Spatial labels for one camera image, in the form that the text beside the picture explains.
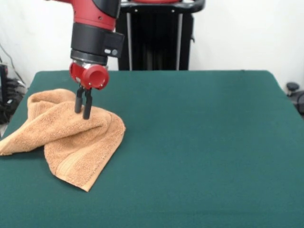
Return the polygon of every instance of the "brown towel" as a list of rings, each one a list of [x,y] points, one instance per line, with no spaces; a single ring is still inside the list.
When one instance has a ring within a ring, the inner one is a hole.
[[[120,145],[125,125],[117,115],[92,107],[89,120],[74,112],[76,95],[65,89],[33,94],[28,119],[0,141],[0,155],[29,152],[44,145],[53,175],[89,191]]]

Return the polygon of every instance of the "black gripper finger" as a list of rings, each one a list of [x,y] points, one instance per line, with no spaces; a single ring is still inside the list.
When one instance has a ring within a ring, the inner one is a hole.
[[[80,113],[82,107],[82,97],[76,97],[75,101],[75,113]]]
[[[88,91],[86,93],[86,103],[85,103],[85,109],[84,109],[84,113],[83,113],[83,118],[85,120],[88,120],[90,118],[91,108],[92,108],[92,96],[91,96],[91,91]]]

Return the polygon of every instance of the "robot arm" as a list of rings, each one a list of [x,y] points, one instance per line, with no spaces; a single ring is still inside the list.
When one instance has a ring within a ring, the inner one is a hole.
[[[70,3],[74,10],[71,40],[70,75],[80,84],[75,112],[80,113],[82,94],[86,104],[83,118],[89,119],[93,88],[101,90],[108,81],[108,57],[121,56],[124,35],[113,32],[120,13],[121,0],[57,0]]]

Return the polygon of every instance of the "green table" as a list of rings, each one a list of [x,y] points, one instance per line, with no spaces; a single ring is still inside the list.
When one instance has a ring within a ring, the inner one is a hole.
[[[26,99],[76,91],[38,73]],[[111,72],[94,105],[127,131],[89,193],[53,177],[43,148],[0,158],[0,228],[303,228],[304,125],[266,71]]]

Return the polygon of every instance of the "towel fold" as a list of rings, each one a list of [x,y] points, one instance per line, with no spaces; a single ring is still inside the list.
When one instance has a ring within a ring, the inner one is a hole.
[[[44,146],[53,175],[87,192],[122,142],[125,125],[107,110],[92,107],[89,120],[74,112],[76,95],[65,89],[28,98],[28,118],[0,141],[0,155]]]

